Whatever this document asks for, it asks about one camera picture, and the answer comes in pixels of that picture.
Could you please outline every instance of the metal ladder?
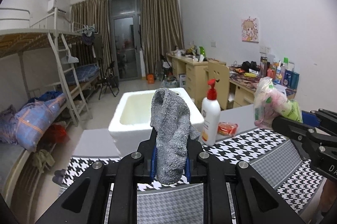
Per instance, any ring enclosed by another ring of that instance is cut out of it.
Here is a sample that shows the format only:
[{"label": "metal ladder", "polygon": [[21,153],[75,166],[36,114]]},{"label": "metal ladder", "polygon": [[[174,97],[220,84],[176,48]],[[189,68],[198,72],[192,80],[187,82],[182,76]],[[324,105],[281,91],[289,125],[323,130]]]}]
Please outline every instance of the metal ladder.
[{"label": "metal ladder", "polygon": [[[58,73],[59,73],[59,77],[60,77],[60,81],[61,81],[61,86],[62,86],[63,92],[66,94],[66,103],[67,103],[67,108],[69,109],[69,112],[70,112],[70,116],[71,116],[75,126],[77,126],[78,123],[79,123],[80,126],[84,129],[83,120],[80,117],[80,113],[82,112],[82,110],[84,108],[86,108],[88,116],[89,116],[90,119],[92,119],[92,114],[91,114],[91,112],[89,110],[89,107],[87,105],[87,102],[86,102],[86,100],[83,96],[82,89],[80,87],[80,83],[79,83],[79,80],[77,78],[77,74],[76,74],[74,64],[70,63],[70,68],[66,69],[66,70],[63,70],[59,53],[65,51],[65,52],[68,53],[69,56],[71,54],[70,54],[70,49],[68,47],[68,44],[65,40],[65,37],[64,37],[63,33],[60,33],[60,35],[61,35],[63,45],[65,47],[64,49],[59,49],[58,33],[56,33],[56,35],[54,37],[54,41],[53,41],[50,33],[48,33],[48,40],[49,40],[49,43],[50,43],[50,45],[51,45],[51,47],[54,51],[54,55],[55,55],[56,63],[57,63],[57,68],[58,68]],[[65,79],[65,74],[69,71],[73,72],[74,78],[75,78],[75,81],[76,81],[76,87],[72,91],[69,90],[69,86],[68,86],[67,81]],[[80,96],[81,96],[81,99],[82,99],[82,103],[80,105],[78,105],[78,107],[76,107],[76,105],[75,105],[75,103],[72,99],[72,94],[75,93],[77,90],[79,90],[79,93],[80,93]]]}]

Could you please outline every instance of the metal screw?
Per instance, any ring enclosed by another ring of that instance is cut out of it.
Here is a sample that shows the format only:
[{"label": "metal screw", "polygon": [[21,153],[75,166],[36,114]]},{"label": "metal screw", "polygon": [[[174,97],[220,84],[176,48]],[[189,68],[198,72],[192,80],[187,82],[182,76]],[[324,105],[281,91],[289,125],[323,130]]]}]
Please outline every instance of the metal screw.
[{"label": "metal screw", "polygon": [[134,158],[134,159],[140,158],[141,156],[142,156],[142,153],[140,153],[140,152],[133,152],[131,154],[131,157]]},{"label": "metal screw", "polygon": [[245,168],[248,168],[248,163],[245,162],[245,161],[240,161],[239,162],[239,167],[242,168],[242,169],[245,169]]},{"label": "metal screw", "polygon": [[94,164],[92,164],[92,168],[94,168],[94,169],[99,169],[102,166],[103,166],[103,164],[102,164],[101,161],[96,161]]},{"label": "metal screw", "polygon": [[201,153],[199,154],[199,156],[200,156],[201,158],[203,158],[203,159],[206,159],[206,158],[209,158],[209,157],[210,157],[210,154],[207,153],[207,152],[201,152]]}]

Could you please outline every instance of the white bottle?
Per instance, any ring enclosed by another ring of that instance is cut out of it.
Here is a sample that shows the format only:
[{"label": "white bottle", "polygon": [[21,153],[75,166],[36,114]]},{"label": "white bottle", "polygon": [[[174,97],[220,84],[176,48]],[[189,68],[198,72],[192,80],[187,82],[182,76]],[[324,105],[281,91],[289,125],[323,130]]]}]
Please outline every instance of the white bottle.
[{"label": "white bottle", "polygon": [[205,119],[203,123],[203,132],[201,134],[202,141],[208,145],[213,146],[215,143],[216,133],[218,132],[218,124],[220,120],[220,105],[216,100],[216,90],[214,89],[215,79],[207,82],[211,88],[207,91],[207,97],[203,99],[201,106],[201,114]]}]

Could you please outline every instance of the gray sock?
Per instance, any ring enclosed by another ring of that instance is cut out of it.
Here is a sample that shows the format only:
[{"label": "gray sock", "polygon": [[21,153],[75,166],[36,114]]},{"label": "gray sock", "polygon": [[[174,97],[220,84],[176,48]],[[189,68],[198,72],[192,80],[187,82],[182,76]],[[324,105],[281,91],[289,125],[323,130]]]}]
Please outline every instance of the gray sock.
[{"label": "gray sock", "polygon": [[188,135],[200,136],[185,101],[167,88],[158,89],[152,98],[151,127],[157,131],[157,179],[166,185],[176,183],[185,167]]}]

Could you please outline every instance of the air conditioner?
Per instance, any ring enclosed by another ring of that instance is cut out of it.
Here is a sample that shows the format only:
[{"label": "air conditioner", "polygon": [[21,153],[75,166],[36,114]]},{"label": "air conditioner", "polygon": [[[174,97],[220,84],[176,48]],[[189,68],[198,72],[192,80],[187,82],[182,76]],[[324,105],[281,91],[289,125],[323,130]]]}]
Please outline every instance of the air conditioner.
[{"label": "air conditioner", "polygon": [[[48,9],[47,9],[47,12],[48,12],[48,13],[54,12],[54,10],[55,10],[56,7],[57,7],[57,5],[56,5],[56,0],[50,0],[50,1],[48,1]],[[58,11],[59,11],[60,13],[62,13],[62,14],[67,14],[66,11],[64,11],[64,10],[62,10],[62,9],[60,9],[60,8],[58,8]]]}]

